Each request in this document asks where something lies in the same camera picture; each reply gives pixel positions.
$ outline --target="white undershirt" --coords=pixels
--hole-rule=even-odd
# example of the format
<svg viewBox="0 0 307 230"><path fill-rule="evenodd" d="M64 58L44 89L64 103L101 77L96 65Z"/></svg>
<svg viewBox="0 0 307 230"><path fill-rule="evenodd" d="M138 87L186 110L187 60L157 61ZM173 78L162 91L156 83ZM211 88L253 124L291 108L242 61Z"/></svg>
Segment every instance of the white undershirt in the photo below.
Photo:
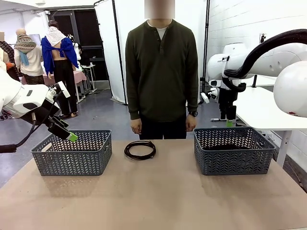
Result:
<svg viewBox="0 0 307 230"><path fill-rule="evenodd" d="M164 34L166 32L167 27L162 28L162 29L159 29L159 28L156 28L156 29L157 29L157 31L159 33L159 36L160 36L161 40L162 40L162 38L163 38L163 36L164 36Z"/></svg>

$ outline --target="wristwatch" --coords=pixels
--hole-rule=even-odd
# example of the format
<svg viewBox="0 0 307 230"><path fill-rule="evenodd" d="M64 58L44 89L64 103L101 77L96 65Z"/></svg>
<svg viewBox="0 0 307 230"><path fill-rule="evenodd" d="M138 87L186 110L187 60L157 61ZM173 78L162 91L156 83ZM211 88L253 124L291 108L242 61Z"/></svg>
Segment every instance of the wristwatch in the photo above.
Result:
<svg viewBox="0 0 307 230"><path fill-rule="evenodd" d="M193 117L197 117L198 116L198 112L197 111L189 112L189 115L191 115Z"/></svg>

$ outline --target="pink table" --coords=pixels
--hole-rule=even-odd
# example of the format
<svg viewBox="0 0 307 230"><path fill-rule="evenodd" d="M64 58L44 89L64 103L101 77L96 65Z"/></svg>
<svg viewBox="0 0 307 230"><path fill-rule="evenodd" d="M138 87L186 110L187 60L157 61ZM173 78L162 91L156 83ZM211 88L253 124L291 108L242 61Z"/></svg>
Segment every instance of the pink table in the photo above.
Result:
<svg viewBox="0 0 307 230"><path fill-rule="evenodd" d="M82 71L74 71L73 74L74 74L74 77L75 77L75 83L76 84L80 83L81 81L86 81L86 76ZM54 85L56 83L54 81L53 74L51 75L51 79L49 79L46 74L44 74L43 77L44 77L45 85ZM22 77L22 84L23 85L27 84L24 77Z"/></svg>
<svg viewBox="0 0 307 230"><path fill-rule="evenodd" d="M82 71L74 71L74 72L73 72L73 75L74 75L74 77L75 77L75 86L76 86L76 94L77 94L77 103L79 103L79 102L81 102L83 99L80 99L80 96L79 96L79 93L78 93L78 85L77 85L77 84L81 83L82 81L86 81L87 79L86 79L85 74L84 74ZM53 74L51 75L51 79L49 79L49 78L47 77L46 74L44 74L43 77L44 77L45 85L54 85L54 84L56 83L55 80L54 80ZM27 82L26 82L26 80L25 80L24 77L22 77L21 83L22 83L23 85L26 85L26 84L27 84Z"/></svg>

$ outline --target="black door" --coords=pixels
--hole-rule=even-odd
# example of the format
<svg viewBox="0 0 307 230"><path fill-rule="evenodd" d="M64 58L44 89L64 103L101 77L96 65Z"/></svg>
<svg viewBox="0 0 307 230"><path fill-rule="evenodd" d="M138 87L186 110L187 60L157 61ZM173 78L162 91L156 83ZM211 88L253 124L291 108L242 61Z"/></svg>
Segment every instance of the black door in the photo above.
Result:
<svg viewBox="0 0 307 230"><path fill-rule="evenodd" d="M94 67L94 80L108 80L103 42L95 10L52 11L49 17L59 24L64 35L71 34L75 42L82 46L81 64L92 62Z"/></svg>

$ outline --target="white shirt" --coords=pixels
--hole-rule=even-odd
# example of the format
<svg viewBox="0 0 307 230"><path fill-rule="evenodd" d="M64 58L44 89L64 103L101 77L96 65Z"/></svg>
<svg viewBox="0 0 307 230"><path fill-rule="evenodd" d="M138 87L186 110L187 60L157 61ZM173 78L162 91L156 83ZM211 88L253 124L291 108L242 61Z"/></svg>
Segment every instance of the white shirt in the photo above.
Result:
<svg viewBox="0 0 307 230"><path fill-rule="evenodd" d="M20 54L17 49L14 49L15 64L20 72L29 76L41 76L44 74L41 62L43 61L43 54L40 47L35 47L27 53L29 65L21 63Z"/></svg>
<svg viewBox="0 0 307 230"><path fill-rule="evenodd" d="M164 34L166 32L167 27L162 28L162 29L159 29L159 28L156 28L156 29L157 29L157 31L159 33L159 36L160 36L161 40L162 40L162 38L163 38L163 36L164 36Z"/></svg>

